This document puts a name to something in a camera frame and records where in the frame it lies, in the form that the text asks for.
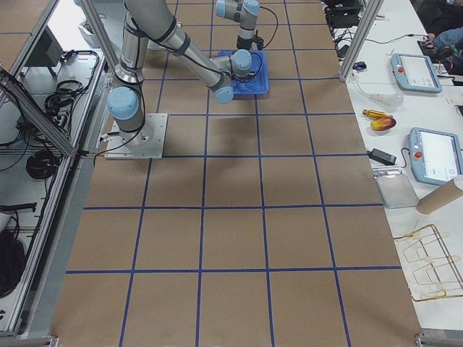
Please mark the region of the blue plastic tray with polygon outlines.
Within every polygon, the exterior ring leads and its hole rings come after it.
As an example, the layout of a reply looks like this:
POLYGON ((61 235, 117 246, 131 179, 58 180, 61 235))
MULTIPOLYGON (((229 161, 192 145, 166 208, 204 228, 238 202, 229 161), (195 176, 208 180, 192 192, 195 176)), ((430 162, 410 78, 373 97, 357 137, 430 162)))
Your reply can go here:
POLYGON ((270 89, 266 53, 263 51, 219 51, 216 63, 231 73, 235 100, 263 98, 270 89))

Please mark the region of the small black adapter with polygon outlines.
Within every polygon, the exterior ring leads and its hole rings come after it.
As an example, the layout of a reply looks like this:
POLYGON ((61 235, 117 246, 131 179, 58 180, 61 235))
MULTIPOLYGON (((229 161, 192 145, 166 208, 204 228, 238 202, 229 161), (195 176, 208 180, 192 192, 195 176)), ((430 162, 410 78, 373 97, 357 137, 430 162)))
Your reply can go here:
POLYGON ((396 163, 396 156, 390 153, 383 152, 377 148, 367 151, 368 157, 375 162, 381 163, 385 166, 393 166, 396 163))

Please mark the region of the toy mango fruit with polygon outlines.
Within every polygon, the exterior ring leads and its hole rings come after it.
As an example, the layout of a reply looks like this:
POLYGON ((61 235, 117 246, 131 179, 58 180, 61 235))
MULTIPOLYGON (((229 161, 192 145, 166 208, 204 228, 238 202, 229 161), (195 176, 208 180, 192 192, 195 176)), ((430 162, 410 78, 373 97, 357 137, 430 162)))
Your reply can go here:
POLYGON ((381 117, 370 123, 372 130, 382 132, 396 126, 396 120, 393 117, 381 117))

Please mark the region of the blue small device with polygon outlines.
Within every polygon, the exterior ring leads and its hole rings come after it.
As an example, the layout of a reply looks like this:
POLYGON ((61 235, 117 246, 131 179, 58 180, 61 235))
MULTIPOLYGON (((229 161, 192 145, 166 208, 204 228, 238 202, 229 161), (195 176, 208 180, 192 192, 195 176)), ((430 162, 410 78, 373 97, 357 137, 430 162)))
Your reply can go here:
POLYGON ((354 63, 352 68, 356 71, 362 71, 367 69, 367 64, 364 61, 359 61, 354 63))

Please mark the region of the teach pendant near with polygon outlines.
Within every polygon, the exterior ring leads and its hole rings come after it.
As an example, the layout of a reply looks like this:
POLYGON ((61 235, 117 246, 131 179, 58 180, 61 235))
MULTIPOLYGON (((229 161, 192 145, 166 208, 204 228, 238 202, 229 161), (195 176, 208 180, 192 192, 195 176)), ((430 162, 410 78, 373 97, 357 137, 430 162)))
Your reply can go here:
POLYGON ((462 174, 462 151, 456 134, 414 127, 408 141, 411 170, 418 182, 441 186, 462 174))

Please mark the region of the teach pendant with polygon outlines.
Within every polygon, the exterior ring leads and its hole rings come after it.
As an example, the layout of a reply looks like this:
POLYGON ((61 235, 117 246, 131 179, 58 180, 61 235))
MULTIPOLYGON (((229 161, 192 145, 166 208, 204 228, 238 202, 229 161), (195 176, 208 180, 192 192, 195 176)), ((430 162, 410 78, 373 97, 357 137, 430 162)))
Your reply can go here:
POLYGON ((435 67, 428 56, 394 53, 390 64, 401 90, 432 94, 442 92, 435 67))
POLYGON ((411 170, 418 182, 441 186, 462 174, 462 151, 456 134, 414 127, 408 141, 411 170))

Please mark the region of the teach pendant far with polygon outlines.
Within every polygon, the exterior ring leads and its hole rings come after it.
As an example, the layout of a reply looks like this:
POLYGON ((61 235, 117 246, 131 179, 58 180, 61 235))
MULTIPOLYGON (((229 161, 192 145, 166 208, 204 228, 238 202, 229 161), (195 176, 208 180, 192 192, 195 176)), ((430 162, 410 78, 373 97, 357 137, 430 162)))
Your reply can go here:
POLYGON ((401 90, 432 94, 442 92, 435 67, 428 56, 394 53, 390 64, 401 90))

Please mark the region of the cardboard tube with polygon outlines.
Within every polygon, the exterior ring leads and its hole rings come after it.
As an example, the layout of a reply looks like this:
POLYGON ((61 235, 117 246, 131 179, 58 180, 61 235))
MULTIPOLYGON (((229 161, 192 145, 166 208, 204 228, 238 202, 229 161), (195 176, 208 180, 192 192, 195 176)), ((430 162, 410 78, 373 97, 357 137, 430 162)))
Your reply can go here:
POLYGON ((455 176, 421 198, 416 208, 422 214, 431 214, 460 197, 462 197, 462 175, 455 176))

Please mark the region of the aluminium frame post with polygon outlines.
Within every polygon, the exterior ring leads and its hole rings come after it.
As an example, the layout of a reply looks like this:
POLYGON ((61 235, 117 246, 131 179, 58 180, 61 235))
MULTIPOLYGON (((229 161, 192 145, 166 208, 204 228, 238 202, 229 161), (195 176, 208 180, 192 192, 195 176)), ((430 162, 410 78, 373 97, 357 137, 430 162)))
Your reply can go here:
POLYGON ((365 12, 354 34, 353 41, 347 51, 343 64, 341 65, 339 72, 339 80, 341 82, 347 81, 347 78, 353 69, 353 65, 357 61, 357 57, 359 56, 363 43, 365 42, 365 39, 367 38, 382 5, 383 0, 372 0, 367 3, 365 12))

